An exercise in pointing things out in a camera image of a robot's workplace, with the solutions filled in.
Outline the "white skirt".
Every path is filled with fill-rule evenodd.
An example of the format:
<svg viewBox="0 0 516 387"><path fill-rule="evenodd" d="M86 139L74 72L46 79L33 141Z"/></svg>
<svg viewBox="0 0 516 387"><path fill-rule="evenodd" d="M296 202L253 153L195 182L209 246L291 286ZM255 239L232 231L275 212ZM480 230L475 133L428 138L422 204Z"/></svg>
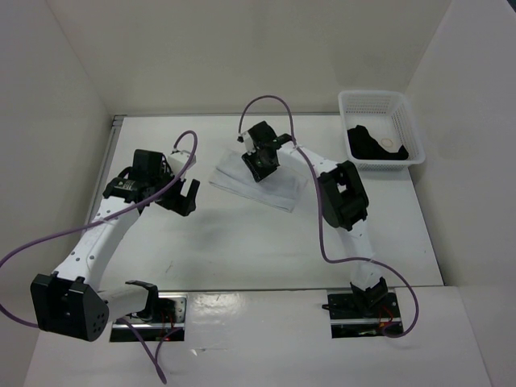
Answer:
<svg viewBox="0 0 516 387"><path fill-rule="evenodd" d="M256 182L237 152L227 150L210 175L209 183L230 194L292 213L308 180L280 167L263 181Z"/></svg>

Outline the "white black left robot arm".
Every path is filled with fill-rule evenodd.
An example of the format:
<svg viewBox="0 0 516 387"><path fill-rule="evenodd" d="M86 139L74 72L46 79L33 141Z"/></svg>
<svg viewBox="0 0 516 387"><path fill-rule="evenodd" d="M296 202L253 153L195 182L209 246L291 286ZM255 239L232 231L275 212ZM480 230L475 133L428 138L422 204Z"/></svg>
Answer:
<svg viewBox="0 0 516 387"><path fill-rule="evenodd" d="M106 325L134 315L151 322L160 314L156 285L126 281L102 290L103 274L128 230L147 206L156 203L186 217L196 208L200 182L192 180L181 192L186 171L195 164L192 152L173 149L163 153L137 149L132 164L106 186L94 226L49 275L31 283L31 298L38 328L42 331L93 342Z"/></svg>

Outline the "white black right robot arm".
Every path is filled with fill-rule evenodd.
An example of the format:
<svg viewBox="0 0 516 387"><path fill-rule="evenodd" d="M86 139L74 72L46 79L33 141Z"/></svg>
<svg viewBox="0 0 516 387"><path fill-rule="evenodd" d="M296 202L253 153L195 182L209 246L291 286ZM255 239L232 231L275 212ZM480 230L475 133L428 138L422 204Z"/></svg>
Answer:
<svg viewBox="0 0 516 387"><path fill-rule="evenodd" d="M319 238L323 238L326 223L338 231L344 248L352 254L333 260L334 264L372 260L367 232L368 195L352 162L339 163L320 156L296 144L289 134L277 135L265 121L240 133L238 141L245 146L242 159L256 182L273 175L281 166L308 167L316 190Z"/></svg>

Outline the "black skirt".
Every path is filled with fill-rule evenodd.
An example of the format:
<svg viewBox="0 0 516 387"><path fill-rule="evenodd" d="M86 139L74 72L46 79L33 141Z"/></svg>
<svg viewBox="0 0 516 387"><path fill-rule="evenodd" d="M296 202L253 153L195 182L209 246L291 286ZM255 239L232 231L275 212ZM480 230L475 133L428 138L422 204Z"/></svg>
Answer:
<svg viewBox="0 0 516 387"><path fill-rule="evenodd" d="M409 153L402 145L396 152L388 152L362 125L347 130L351 155L358 160L407 160Z"/></svg>

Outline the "white plastic laundry basket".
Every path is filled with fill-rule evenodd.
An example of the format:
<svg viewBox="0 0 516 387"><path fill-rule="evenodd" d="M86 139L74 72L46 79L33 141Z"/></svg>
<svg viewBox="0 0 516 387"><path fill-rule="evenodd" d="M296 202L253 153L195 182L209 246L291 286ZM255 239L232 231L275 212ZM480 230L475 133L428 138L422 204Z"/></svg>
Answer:
<svg viewBox="0 0 516 387"><path fill-rule="evenodd" d="M426 159L418 125L406 96L385 90L344 90L338 95L348 159L359 170L398 171ZM377 145L389 158L366 156L356 151Z"/></svg>

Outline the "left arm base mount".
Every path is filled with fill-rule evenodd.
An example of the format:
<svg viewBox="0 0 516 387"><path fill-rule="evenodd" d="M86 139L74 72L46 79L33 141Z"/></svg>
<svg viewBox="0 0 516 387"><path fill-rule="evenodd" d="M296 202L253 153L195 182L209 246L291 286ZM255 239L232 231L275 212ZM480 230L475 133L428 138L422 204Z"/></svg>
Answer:
<svg viewBox="0 0 516 387"><path fill-rule="evenodd" d="M146 343L182 342L185 340L186 293L160 292L152 317L129 314L127 320Z"/></svg>

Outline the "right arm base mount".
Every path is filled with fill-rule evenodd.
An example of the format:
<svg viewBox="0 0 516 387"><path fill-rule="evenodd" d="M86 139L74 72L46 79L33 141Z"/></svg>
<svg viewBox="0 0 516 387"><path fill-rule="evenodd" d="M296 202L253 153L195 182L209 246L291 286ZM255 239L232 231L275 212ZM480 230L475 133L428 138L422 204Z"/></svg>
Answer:
<svg viewBox="0 0 516 387"><path fill-rule="evenodd" d="M360 311L351 291L328 293L322 304L330 319L333 339L368 338L400 335L404 331L401 313L394 291L368 311Z"/></svg>

